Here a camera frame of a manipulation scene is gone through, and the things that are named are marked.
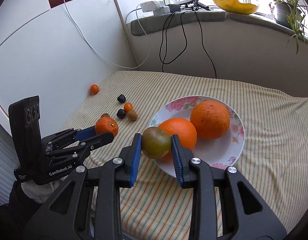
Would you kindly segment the left white gloved hand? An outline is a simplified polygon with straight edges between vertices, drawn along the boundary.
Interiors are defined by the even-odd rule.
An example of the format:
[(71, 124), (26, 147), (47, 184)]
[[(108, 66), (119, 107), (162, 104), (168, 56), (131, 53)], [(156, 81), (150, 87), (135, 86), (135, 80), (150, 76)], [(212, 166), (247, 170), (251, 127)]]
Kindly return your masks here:
[(33, 180), (30, 180), (22, 183), (21, 188), (27, 197), (38, 204), (43, 204), (67, 177), (65, 176), (44, 185), (37, 185)]

